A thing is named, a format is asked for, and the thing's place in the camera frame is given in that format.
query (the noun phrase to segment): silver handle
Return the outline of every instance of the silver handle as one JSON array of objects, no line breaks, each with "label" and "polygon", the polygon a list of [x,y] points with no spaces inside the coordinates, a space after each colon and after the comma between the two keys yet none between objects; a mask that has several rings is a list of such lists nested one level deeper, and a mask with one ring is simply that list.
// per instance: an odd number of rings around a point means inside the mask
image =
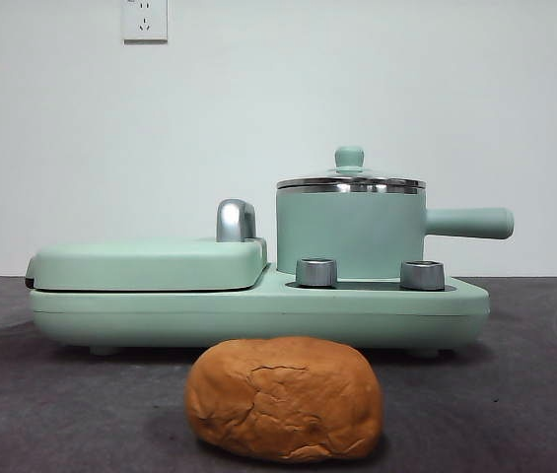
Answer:
[{"label": "silver handle", "polygon": [[217,241],[256,238],[254,207],[241,199],[226,199],[217,209]]}]

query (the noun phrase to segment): silver knob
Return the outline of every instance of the silver knob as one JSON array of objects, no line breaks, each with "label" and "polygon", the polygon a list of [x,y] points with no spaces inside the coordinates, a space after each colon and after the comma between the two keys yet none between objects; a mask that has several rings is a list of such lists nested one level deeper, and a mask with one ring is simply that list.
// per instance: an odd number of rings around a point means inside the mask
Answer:
[{"label": "silver knob", "polygon": [[337,284],[337,262],[326,258],[304,258],[296,263],[296,284],[307,288],[332,288]]},{"label": "silver knob", "polygon": [[418,291],[445,288],[445,267],[438,261],[404,261],[400,264],[400,286]]}]

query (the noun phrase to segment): pot handle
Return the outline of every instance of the pot handle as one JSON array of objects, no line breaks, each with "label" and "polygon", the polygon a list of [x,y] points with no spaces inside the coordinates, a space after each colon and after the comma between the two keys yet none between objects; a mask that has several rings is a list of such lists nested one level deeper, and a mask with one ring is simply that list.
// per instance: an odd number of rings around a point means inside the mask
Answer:
[{"label": "pot handle", "polygon": [[506,239],[514,227],[513,213],[504,208],[427,211],[427,235]]}]

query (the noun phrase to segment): lid knob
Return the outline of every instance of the lid knob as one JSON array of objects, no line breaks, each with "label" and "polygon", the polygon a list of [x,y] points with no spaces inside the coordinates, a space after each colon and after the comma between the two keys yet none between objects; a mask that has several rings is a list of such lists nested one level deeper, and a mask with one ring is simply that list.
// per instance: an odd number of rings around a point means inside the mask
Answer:
[{"label": "lid knob", "polygon": [[335,151],[335,165],[339,169],[360,168],[364,165],[364,150],[360,146],[341,146]]}]

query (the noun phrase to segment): sandwich maker lid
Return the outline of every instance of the sandwich maker lid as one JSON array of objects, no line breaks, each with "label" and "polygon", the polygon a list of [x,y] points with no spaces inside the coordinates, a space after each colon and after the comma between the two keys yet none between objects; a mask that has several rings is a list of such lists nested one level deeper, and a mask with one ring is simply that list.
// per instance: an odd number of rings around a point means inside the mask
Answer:
[{"label": "sandwich maker lid", "polygon": [[50,246],[31,259],[26,278],[44,291],[223,291],[253,286],[266,264],[262,238],[162,238]]}]

